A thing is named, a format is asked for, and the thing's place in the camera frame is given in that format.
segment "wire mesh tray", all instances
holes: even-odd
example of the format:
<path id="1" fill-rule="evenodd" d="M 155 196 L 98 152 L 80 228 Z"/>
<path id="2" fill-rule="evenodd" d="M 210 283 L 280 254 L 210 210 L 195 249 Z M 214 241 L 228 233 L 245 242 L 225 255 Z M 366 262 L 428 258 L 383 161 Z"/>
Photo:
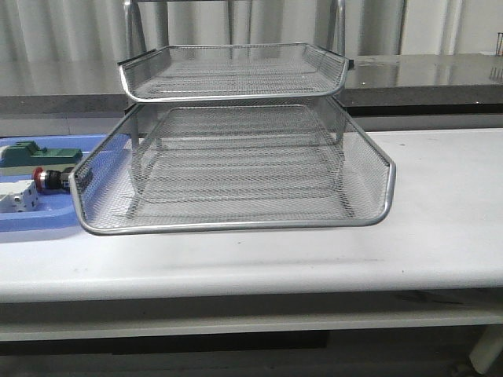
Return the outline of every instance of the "wire mesh tray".
<path id="1" fill-rule="evenodd" d="M 167 46 L 119 63 L 137 102 L 305 97 L 344 84 L 345 57 L 306 43 Z"/>
<path id="2" fill-rule="evenodd" d="M 329 97 L 152 104 L 70 182 L 95 234 L 356 226 L 386 216 L 395 165 Z"/>

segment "white table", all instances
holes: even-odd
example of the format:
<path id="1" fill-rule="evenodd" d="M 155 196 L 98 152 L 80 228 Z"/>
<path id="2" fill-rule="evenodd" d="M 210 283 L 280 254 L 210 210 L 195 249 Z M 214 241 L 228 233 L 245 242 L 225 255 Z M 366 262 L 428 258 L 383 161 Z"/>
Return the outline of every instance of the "white table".
<path id="1" fill-rule="evenodd" d="M 374 133 L 395 199 L 366 228 L 0 233 L 0 301 L 503 286 L 503 130 Z"/>

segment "white curtain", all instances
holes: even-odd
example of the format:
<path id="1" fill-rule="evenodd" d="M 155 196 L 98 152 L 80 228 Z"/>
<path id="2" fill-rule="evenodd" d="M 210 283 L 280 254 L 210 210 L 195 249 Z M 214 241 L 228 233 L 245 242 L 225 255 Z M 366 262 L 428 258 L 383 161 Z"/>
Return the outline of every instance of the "white curtain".
<path id="1" fill-rule="evenodd" d="M 477 53 L 495 45 L 502 0 L 346 0 L 346 55 Z M 147 47 L 312 42 L 330 0 L 140 4 Z M 122 60 L 123 0 L 0 0 L 0 61 Z"/>

